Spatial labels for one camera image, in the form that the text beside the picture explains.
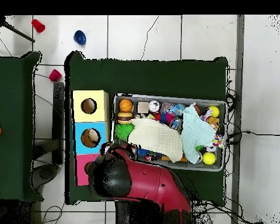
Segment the table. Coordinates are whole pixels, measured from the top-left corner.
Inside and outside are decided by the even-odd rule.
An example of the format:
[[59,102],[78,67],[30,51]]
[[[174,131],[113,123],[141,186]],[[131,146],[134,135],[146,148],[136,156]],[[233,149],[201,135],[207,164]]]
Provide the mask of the table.
[[[71,90],[104,90],[109,95],[110,109],[116,93],[183,97],[191,99],[226,100],[226,58],[214,61],[119,61],[114,59],[83,59],[80,52],[71,52],[65,61],[65,137],[67,204],[76,201],[101,201],[87,186],[74,183],[74,151],[72,122],[69,117]],[[191,183],[201,200],[223,205],[224,170],[205,172],[177,170],[175,173],[190,189]]]

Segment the green spiky ball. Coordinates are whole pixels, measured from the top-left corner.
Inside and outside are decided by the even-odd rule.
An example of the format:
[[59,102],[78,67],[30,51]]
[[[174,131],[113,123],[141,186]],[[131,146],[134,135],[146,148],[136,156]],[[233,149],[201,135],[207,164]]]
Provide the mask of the green spiky ball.
[[128,140],[129,134],[134,130],[133,124],[117,124],[115,126],[115,135],[121,140]]

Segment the stacked cubes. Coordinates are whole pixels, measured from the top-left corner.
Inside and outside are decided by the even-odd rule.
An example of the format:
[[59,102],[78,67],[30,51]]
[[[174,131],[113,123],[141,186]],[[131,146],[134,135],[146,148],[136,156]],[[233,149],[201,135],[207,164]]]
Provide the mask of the stacked cubes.
[[72,122],[75,132],[76,185],[88,185],[85,165],[99,155],[109,141],[109,96],[103,90],[72,91]]

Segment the box hole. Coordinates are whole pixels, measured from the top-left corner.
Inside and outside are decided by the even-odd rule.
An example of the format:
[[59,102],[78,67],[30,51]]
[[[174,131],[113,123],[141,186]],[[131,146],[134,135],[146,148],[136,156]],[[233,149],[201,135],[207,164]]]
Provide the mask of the box hole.
[[88,98],[82,101],[81,103],[81,109],[86,114],[93,114],[96,111],[96,101]]
[[82,132],[81,142],[87,148],[94,148],[100,142],[100,133],[96,129],[86,129]]

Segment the dark green tablecloth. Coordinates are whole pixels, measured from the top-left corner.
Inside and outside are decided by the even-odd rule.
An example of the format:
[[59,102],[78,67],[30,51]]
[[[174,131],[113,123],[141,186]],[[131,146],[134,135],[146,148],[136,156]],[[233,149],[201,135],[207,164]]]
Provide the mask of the dark green tablecloth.
[[33,68],[40,53],[0,57],[0,199],[39,201],[30,168],[33,137]]
[[[65,93],[70,90],[104,90],[110,98],[116,93],[182,97],[192,99],[226,100],[226,58],[214,61],[118,61],[113,59],[86,60],[79,52],[72,52],[65,61]],[[66,135],[72,133],[69,123]],[[69,203],[78,200],[99,201],[87,186],[75,186],[72,134],[70,162],[67,164]],[[223,170],[220,172],[174,170],[186,188],[191,182],[201,200],[223,204]]]

